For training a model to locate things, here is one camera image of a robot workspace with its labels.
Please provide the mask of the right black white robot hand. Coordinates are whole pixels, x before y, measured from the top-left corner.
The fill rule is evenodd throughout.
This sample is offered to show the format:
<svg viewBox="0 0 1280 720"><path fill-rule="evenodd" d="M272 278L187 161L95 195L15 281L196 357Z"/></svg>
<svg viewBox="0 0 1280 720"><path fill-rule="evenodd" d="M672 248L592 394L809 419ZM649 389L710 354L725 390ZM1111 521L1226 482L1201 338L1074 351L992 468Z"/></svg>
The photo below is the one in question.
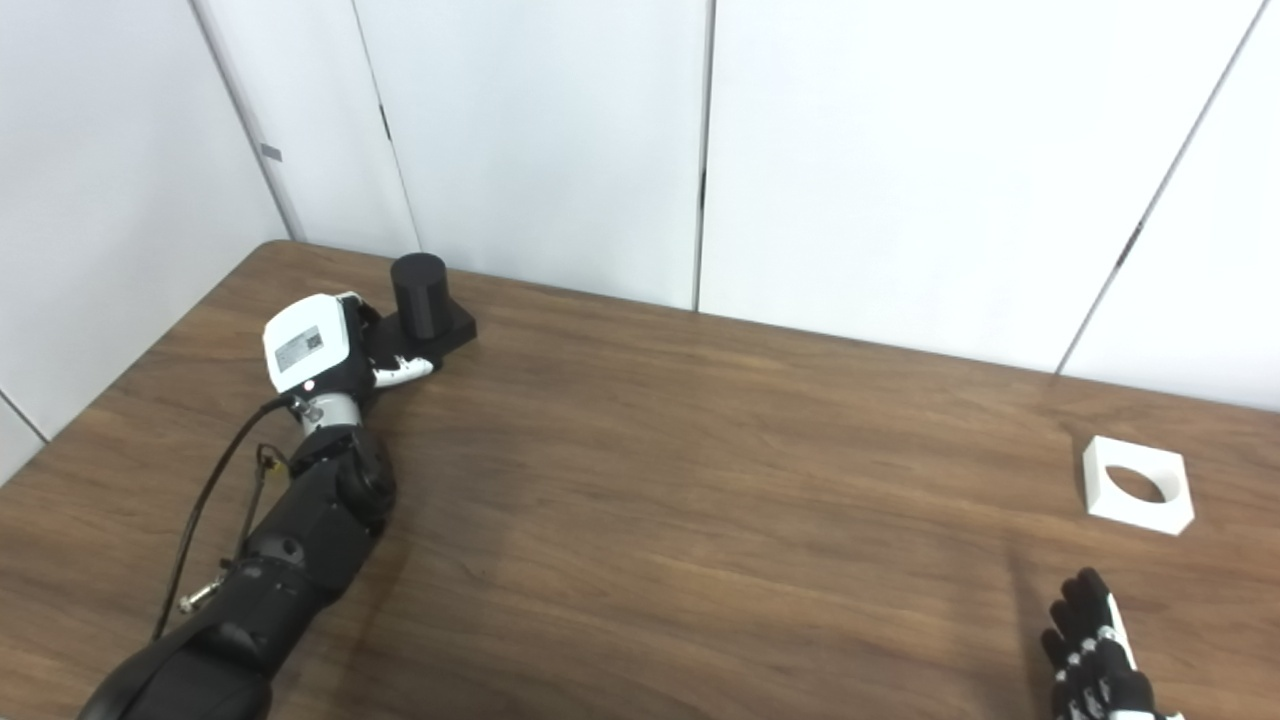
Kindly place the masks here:
<svg viewBox="0 0 1280 720"><path fill-rule="evenodd" d="M1039 643L1050 661L1052 719L1184 719L1157 707L1138 667L1117 600L1093 568L1068 578Z"/></svg>

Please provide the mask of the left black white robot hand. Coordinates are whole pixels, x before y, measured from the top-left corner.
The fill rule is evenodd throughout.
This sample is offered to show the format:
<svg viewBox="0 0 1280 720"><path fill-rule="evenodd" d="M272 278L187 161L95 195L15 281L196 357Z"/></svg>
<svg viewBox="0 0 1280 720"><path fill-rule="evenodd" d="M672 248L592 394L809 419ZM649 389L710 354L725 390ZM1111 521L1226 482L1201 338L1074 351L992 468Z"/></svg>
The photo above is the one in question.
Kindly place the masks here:
<svg viewBox="0 0 1280 720"><path fill-rule="evenodd" d="M276 392L301 398L374 391L431 375L428 357L375 351L385 318L358 293L315 293L279 311L262 333L268 374Z"/></svg>

